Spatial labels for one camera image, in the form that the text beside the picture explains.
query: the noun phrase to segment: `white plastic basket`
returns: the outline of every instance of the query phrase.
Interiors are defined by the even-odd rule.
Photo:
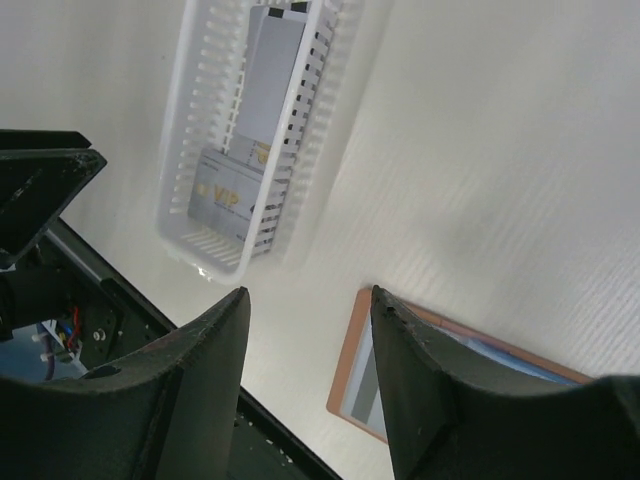
[[[266,209],[267,203],[272,203],[268,199],[276,190],[286,190],[290,182],[297,182],[299,197],[301,186],[309,182],[308,155],[305,172],[297,176],[294,168],[291,174],[296,154],[303,135],[322,139],[332,112],[327,103],[335,99],[335,84],[339,83],[333,78],[330,94],[319,95],[321,72],[331,57],[343,0],[313,0],[244,245],[188,217],[202,148],[213,146],[226,151],[233,135],[242,96],[249,11],[257,4],[283,7],[288,3],[188,0],[185,7],[162,134],[157,228],[170,253],[195,266],[206,278],[224,284],[237,283],[250,259],[271,249],[270,237],[281,220],[282,204]],[[350,33],[346,41],[353,39]],[[323,105],[306,125],[314,97],[322,98]],[[294,219],[287,220],[290,229]]]

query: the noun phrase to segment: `white surface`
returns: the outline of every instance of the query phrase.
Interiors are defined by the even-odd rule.
[[[3,15],[1,126],[95,142],[110,165],[65,218],[184,323],[227,289],[167,259],[153,233],[182,5],[53,3]],[[364,284],[587,374],[640,373],[640,6],[367,3],[322,150],[342,158],[350,138],[319,234],[294,235],[302,253],[260,261],[246,281],[243,384],[347,480],[391,478],[384,445],[324,409]],[[340,118],[359,105],[351,131]]]

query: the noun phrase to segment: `black plastic part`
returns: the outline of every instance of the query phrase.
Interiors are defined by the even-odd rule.
[[[234,432],[228,478],[340,480],[244,389],[240,391],[237,411],[236,419],[244,428]]]
[[[11,330],[34,325],[69,312],[69,277],[63,270],[42,266],[0,273],[0,341]]]
[[[76,132],[0,132],[0,268],[33,247],[106,165]]]
[[[291,4],[291,10],[294,12],[308,12],[309,11],[309,2],[295,2]]]
[[[88,368],[121,358],[175,327],[62,220],[40,242],[47,265],[70,277],[68,293],[79,308],[80,360]],[[71,327],[71,318],[60,319]]]
[[[84,379],[0,379],[2,477],[225,478],[249,317],[239,289]]]
[[[282,10],[281,8],[270,8],[269,16],[275,17],[275,18],[282,18],[284,16],[284,10]]]
[[[371,318],[398,480],[640,478],[640,378],[566,387],[516,372],[379,287]]]
[[[0,150],[89,148],[91,142],[79,132],[46,130],[0,130]]]

